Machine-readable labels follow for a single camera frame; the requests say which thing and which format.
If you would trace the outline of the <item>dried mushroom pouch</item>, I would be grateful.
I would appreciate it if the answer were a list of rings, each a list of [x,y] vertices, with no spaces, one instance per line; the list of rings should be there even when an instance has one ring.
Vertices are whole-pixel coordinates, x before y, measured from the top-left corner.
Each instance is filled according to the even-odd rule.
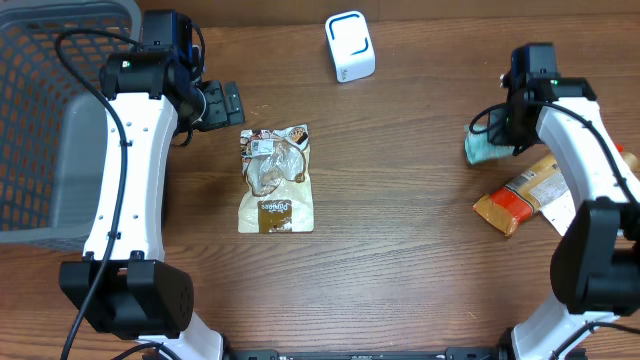
[[[248,186],[238,209],[240,233],[314,230],[309,141],[305,124],[240,133],[242,177]]]

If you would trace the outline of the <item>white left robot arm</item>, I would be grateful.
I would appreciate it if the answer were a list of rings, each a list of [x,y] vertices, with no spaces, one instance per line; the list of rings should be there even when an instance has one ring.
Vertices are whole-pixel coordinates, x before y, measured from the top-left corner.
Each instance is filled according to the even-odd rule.
[[[90,93],[106,112],[99,201],[82,258],[60,267],[76,322],[159,359],[221,359],[224,337],[194,309],[190,275],[165,260],[166,165],[177,134],[244,122],[235,83],[204,81],[200,28],[174,10],[144,14],[142,34],[111,54]]]

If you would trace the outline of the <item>white tube with gold cap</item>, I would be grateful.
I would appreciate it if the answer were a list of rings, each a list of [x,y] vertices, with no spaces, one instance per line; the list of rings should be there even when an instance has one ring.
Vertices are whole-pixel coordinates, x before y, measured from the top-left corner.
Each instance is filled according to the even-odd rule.
[[[639,172],[639,160],[635,155],[622,152],[621,156],[632,172]],[[575,206],[570,191],[565,190],[556,199],[544,205],[541,213],[553,228],[564,236],[575,217]]]

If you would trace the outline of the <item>green tissue packet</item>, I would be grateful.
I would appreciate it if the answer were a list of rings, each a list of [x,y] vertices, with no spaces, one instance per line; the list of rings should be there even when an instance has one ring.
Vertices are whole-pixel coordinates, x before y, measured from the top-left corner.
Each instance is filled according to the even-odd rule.
[[[500,130],[486,131],[485,126],[475,126],[474,129],[475,133],[472,133],[469,125],[465,127],[464,150],[470,165],[477,165],[513,154],[514,146],[506,144]]]

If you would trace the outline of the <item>orange spaghetti pasta package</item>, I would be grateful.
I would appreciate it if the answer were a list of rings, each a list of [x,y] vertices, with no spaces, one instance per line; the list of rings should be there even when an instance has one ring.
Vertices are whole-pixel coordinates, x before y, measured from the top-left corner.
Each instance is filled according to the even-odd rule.
[[[473,210],[506,237],[541,213],[541,208],[569,190],[556,159],[549,154],[491,194]]]

